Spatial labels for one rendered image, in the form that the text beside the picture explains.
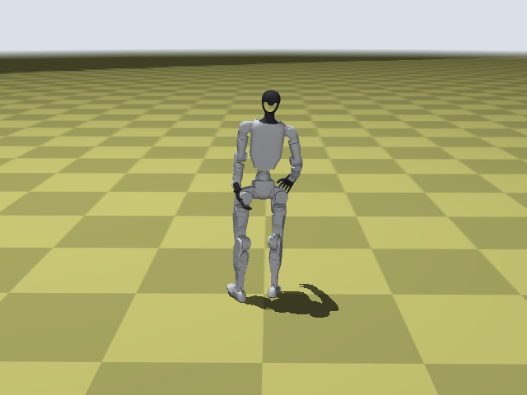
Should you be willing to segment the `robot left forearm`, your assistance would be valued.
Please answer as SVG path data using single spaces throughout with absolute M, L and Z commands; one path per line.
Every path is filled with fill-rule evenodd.
M 242 164 L 241 162 L 236 162 L 236 160 L 237 160 L 237 151 L 235 153 L 235 158 L 234 158 L 233 182 L 232 182 L 231 186 L 233 187 L 233 183 L 237 182 L 240 185 L 240 188 L 241 188 L 241 183 L 240 182 L 241 182 L 242 177 L 243 177 L 243 168 L 244 168 L 245 165 Z

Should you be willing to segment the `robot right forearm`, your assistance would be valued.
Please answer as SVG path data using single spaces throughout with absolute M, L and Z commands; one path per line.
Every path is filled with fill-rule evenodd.
M 302 160 L 302 158 L 301 158 Z M 298 179 L 298 177 L 300 176 L 301 174 L 301 169 L 302 169 L 302 165 L 298 165 L 298 166 L 292 166 L 291 167 L 291 173 L 290 173 L 290 177 L 288 178 L 288 180 L 294 182 L 296 179 Z

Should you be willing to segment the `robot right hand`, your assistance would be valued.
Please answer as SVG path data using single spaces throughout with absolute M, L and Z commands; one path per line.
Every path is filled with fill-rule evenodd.
M 285 190 L 287 190 L 288 186 L 290 186 L 289 189 L 287 190 L 287 193 L 289 193 L 291 187 L 293 186 L 294 182 L 296 181 L 296 180 L 295 180 L 294 182 L 292 182 L 292 181 L 288 180 L 289 177 L 290 177 L 290 174 L 289 174 L 287 177 L 282 178 L 282 179 L 279 179 L 279 180 L 277 181 L 277 184 L 278 184 L 279 182 L 282 181 L 282 182 L 279 184 L 278 187 L 281 187 L 281 186 L 283 185 L 282 188 L 284 188 L 284 187 L 286 186 L 286 187 L 285 187 Z

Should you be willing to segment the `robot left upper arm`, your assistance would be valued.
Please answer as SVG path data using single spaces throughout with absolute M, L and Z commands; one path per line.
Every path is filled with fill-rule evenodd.
M 240 123 L 239 129 L 238 129 L 238 135 L 237 135 L 237 160 L 236 161 L 246 161 L 247 160 L 247 152 L 245 152 L 245 149 L 247 147 L 248 142 L 248 134 L 251 131 L 252 125 L 254 121 L 243 121 Z

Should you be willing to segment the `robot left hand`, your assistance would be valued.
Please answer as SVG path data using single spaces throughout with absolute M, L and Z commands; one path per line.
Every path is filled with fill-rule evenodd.
M 237 199 L 238 201 L 241 203 L 242 207 L 246 210 L 251 210 L 252 208 L 250 206 L 246 206 L 243 202 L 242 202 L 242 198 L 240 198 L 240 185 L 237 183 L 237 182 L 234 182 L 233 183 L 233 187 L 234 187 L 234 193 L 236 193 L 236 196 L 237 196 Z

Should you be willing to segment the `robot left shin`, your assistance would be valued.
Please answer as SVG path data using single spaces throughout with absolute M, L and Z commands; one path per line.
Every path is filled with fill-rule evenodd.
M 249 261 L 249 253 L 242 252 L 243 242 L 241 238 L 237 238 L 233 248 L 233 264 L 236 272 L 236 291 L 243 290 L 245 271 Z

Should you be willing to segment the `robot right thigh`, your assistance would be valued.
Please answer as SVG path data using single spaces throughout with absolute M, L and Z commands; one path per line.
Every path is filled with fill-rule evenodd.
M 285 217 L 287 214 L 287 199 L 288 195 L 286 190 L 282 187 L 275 186 L 274 197 L 271 198 L 273 229 L 272 235 L 268 237 L 268 246 L 274 250 L 277 250 L 278 237 L 283 236 Z

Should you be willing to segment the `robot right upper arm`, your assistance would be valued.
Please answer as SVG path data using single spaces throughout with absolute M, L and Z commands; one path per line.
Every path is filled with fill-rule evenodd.
M 299 143 L 297 130 L 293 126 L 290 126 L 290 125 L 284 124 L 284 126 L 285 126 L 285 136 L 290 138 L 290 140 L 288 141 L 290 151 L 292 154 L 292 156 L 290 157 L 290 164 L 291 166 L 294 166 L 294 167 L 298 165 L 302 165 L 301 147 Z

